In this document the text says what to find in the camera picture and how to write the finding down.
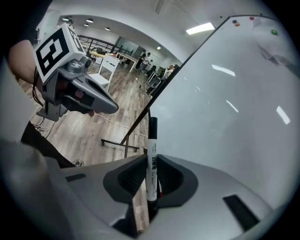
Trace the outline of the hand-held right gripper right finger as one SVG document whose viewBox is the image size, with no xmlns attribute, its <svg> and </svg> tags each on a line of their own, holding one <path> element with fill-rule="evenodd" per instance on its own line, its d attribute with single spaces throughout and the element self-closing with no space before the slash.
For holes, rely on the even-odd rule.
<svg viewBox="0 0 300 240">
<path fill-rule="evenodd" d="M 168 155 L 158 155 L 163 196 L 140 240 L 256 240 L 272 212 L 256 193 L 229 174 Z"/>
</svg>

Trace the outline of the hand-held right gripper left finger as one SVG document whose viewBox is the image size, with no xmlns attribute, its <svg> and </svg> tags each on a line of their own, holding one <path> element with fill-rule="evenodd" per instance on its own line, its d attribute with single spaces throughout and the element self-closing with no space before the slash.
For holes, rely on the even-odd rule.
<svg viewBox="0 0 300 240">
<path fill-rule="evenodd" d="M 60 170 L 60 193 L 70 240 L 136 240 L 132 200 L 146 176 L 147 158 Z"/>
</svg>

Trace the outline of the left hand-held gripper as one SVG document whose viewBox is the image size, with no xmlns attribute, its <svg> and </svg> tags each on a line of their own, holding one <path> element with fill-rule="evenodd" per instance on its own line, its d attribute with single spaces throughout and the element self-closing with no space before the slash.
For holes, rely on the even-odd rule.
<svg viewBox="0 0 300 240">
<path fill-rule="evenodd" d="M 85 75 L 91 59 L 79 41 L 76 32 L 66 23 L 35 49 L 35 63 L 42 81 L 44 107 L 38 116 L 58 121 L 68 111 L 64 103 L 65 94 L 57 94 L 57 81 L 72 81 L 75 87 L 75 104 L 73 111 L 86 114 L 90 111 L 113 114 L 119 106 L 112 97 L 94 79 Z"/>
</svg>

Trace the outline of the black-capped white whiteboard marker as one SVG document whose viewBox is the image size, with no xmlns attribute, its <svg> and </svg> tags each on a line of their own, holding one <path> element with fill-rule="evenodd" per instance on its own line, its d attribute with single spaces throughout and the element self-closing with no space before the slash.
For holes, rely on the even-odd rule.
<svg viewBox="0 0 300 240">
<path fill-rule="evenodd" d="M 147 141 L 147 173 L 146 197 L 149 211 L 156 211 L 157 207 L 157 130 L 158 119 L 150 117 Z"/>
</svg>

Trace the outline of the person's left forearm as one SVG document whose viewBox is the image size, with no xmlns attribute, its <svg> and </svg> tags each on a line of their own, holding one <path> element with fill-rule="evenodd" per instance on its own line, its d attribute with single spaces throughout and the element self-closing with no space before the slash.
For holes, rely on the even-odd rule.
<svg viewBox="0 0 300 240">
<path fill-rule="evenodd" d="M 34 83 L 35 59 L 33 46 L 29 40 L 22 40 L 12 46 L 7 55 L 7 62 L 15 77 L 29 84 Z"/>
</svg>

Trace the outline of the white whiteboard on black stand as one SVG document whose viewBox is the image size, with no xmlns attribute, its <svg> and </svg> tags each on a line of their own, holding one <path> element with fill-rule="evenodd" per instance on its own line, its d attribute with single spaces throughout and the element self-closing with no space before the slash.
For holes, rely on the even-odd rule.
<svg viewBox="0 0 300 240">
<path fill-rule="evenodd" d="M 226 172 L 277 208 L 300 178 L 300 77 L 264 58 L 252 28 L 249 16 L 225 21 L 150 113 L 159 154 Z"/>
</svg>

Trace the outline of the person's left hand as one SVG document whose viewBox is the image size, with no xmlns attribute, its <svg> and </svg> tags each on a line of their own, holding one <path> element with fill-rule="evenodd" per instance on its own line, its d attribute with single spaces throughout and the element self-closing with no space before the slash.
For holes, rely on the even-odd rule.
<svg viewBox="0 0 300 240">
<path fill-rule="evenodd" d="M 80 105 L 80 100 L 85 98 L 86 94 L 70 81 L 58 80 L 56 94 L 61 98 L 61 103 L 68 111 L 88 114 L 91 117 L 95 115 L 93 110 Z"/>
</svg>

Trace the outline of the white wooden chair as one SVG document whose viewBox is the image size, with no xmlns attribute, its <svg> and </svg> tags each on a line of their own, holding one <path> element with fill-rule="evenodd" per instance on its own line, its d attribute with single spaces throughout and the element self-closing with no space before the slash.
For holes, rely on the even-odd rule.
<svg viewBox="0 0 300 240">
<path fill-rule="evenodd" d="M 106 53 L 104 57 L 96 59 L 95 63 L 99 65 L 99 70 L 97 73 L 89 74 L 89 77 L 95 80 L 106 92 L 108 92 L 119 62 L 119 59 Z"/>
</svg>

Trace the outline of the white table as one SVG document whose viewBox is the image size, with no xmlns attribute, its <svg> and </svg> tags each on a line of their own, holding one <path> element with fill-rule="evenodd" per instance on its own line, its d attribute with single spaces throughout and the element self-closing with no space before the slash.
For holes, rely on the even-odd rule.
<svg viewBox="0 0 300 240">
<path fill-rule="evenodd" d="M 131 73 L 134 70 L 134 68 L 135 68 L 135 66 L 137 64 L 138 59 L 134 58 L 131 55 L 128 55 L 128 54 L 125 54 L 125 53 L 121 53 L 121 52 L 117 52 L 116 53 L 116 58 L 119 59 L 120 56 L 122 56 L 123 58 L 125 58 L 125 59 L 130 60 L 131 62 L 133 62 L 133 65 L 132 65 L 132 67 L 131 67 L 131 69 L 129 71 Z"/>
</svg>

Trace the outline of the grey office chair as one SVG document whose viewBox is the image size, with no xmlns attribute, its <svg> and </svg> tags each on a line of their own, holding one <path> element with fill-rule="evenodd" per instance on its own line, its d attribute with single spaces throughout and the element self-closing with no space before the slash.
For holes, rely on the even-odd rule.
<svg viewBox="0 0 300 240">
<path fill-rule="evenodd" d="M 160 83 L 161 83 L 161 79 L 159 77 L 153 79 L 150 84 L 150 87 L 146 90 L 146 93 L 150 94 L 151 92 L 153 92 Z"/>
</svg>

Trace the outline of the black metal railing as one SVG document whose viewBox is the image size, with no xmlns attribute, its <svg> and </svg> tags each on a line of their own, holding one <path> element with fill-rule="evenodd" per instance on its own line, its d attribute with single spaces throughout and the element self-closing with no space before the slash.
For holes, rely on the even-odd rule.
<svg viewBox="0 0 300 240">
<path fill-rule="evenodd" d="M 133 56 L 133 50 L 128 51 L 121 47 L 118 47 L 117 45 L 108 43 L 108 42 L 100 40 L 100 39 L 83 36 L 83 35 L 79 35 L 78 38 L 79 38 L 80 43 L 82 44 L 84 50 L 87 53 L 89 53 L 91 51 L 96 51 L 96 49 L 101 48 L 104 52 L 107 52 L 107 53 L 116 54 L 117 52 L 120 52 L 120 53 L 124 53 L 124 54 L 130 55 L 130 56 Z"/>
</svg>

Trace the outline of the person's black clothing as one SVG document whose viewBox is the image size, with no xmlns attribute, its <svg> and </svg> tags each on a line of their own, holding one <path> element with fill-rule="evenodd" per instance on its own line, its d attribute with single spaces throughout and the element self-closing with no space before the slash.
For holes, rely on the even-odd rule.
<svg viewBox="0 0 300 240">
<path fill-rule="evenodd" d="M 21 142 L 37 149 L 44 157 L 54 158 L 60 168 L 75 167 L 73 163 L 63 157 L 56 148 L 35 129 L 30 121 L 25 128 Z"/>
</svg>

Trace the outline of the rectangular ceiling light panel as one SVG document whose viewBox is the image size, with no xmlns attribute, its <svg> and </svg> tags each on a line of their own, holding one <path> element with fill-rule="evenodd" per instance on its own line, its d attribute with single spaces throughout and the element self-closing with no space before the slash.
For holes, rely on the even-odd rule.
<svg viewBox="0 0 300 240">
<path fill-rule="evenodd" d="M 204 24 L 192 27 L 192 28 L 186 30 L 186 33 L 189 35 L 193 35 L 196 33 L 210 31 L 210 30 L 214 30 L 214 29 L 215 29 L 214 25 L 211 22 L 208 22 L 208 23 L 204 23 Z"/>
</svg>

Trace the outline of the white paper sheet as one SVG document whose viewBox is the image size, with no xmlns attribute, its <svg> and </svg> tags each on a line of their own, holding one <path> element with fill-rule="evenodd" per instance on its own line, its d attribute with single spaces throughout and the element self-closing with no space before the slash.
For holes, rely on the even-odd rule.
<svg viewBox="0 0 300 240">
<path fill-rule="evenodd" d="M 280 22 L 257 17 L 253 20 L 252 30 L 265 59 L 288 68 L 300 77 L 300 53 Z M 278 35 L 272 35 L 271 30 L 277 30 Z"/>
</svg>

